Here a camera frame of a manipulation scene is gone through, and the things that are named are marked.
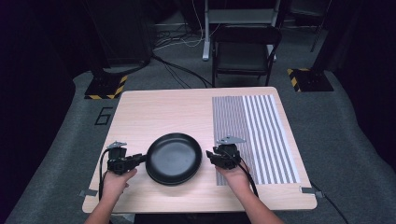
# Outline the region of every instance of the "black plate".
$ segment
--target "black plate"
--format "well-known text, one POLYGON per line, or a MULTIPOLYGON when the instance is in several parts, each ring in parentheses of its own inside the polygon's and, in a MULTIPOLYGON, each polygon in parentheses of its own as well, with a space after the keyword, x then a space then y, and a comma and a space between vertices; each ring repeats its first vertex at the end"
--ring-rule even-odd
POLYGON ((184 133, 169 133, 149 147, 146 170, 158 183, 174 186, 193 177, 201 160, 202 150, 195 139, 184 133))

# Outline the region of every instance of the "wooden table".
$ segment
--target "wooden table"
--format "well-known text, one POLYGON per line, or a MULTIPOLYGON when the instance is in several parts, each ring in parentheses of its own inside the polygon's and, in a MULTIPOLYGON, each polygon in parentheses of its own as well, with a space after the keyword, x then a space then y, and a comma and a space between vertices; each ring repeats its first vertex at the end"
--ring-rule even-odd
MULTIPOLYGON (((192 136, 202 148, 203 159, 196 175, 187 182, 167 187, 152 180, 145 163, 137 168, 130 187, 121 195, 114 213, 198 213, 243 211, 228 186, 217 186, 214 165, 205 151, 214 145, 212 97, 274 95, 300 183, 257 185, 261 200, 272 210, 314 209, 314 195, 301 193, 310 188, 302 158, 275 88, 227 88, 166 91, 126 91, 122 94, 103 150, 115 141, 126 142, 127 156, 146 154, 150 145, 167 133, 192 136)), ((103 170, 106 169, 105 157, 103 170)), ((99 161, 90 189, 98 190, 99 161)), ((98 196, 86 196, 82 209, 90 213, 98 196)))

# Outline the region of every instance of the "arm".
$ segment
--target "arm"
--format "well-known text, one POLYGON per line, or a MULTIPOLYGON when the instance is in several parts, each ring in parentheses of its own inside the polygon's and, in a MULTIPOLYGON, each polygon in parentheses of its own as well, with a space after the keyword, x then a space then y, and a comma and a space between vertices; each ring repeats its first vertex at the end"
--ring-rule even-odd
POLYGON ((116 175, 113 172, 107 171, 104 180, 102 200, 93 209, 90 216, 85 220, 86 224, 108 224, 119 197, 125 188, 129 185, 126 183, 132 176, 136 174, 137 170, 133 169, 123 175, 116 175))
POLYGON ((252 224, 277 224, 283 221, 277 217, 250 189, 248 178, 240 167, 232 170, 216 169, 224 175, 236 198, 245 208, 252 224))

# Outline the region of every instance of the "black and white stripes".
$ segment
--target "black and white stripes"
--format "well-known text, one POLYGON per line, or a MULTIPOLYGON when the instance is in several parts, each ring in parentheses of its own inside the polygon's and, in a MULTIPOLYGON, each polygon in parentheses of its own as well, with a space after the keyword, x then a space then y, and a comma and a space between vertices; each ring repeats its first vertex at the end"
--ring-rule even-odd
MULTIPOLYGON (((215 144, 227 135, 245 139, 237 146, 256 184, 300 182, 273 95, 213 97, 212 103, 215 144)), ((219 174, 217 180, 226 184, 219 174)))

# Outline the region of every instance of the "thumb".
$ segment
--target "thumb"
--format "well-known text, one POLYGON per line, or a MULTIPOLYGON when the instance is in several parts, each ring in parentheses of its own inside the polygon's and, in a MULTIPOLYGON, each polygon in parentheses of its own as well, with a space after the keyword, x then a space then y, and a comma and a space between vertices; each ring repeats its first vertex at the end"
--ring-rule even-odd
POLYGON ((133 169, 133 170, 130 170, 130 171, 128 171, 127 173, 123 174, 122 176, 124 176, 126 180, 129 180, 129 179, 131 179, 134 175, 136 175, 136 173, 137 173, 137 170, 136 170, 136 169, 133 169))

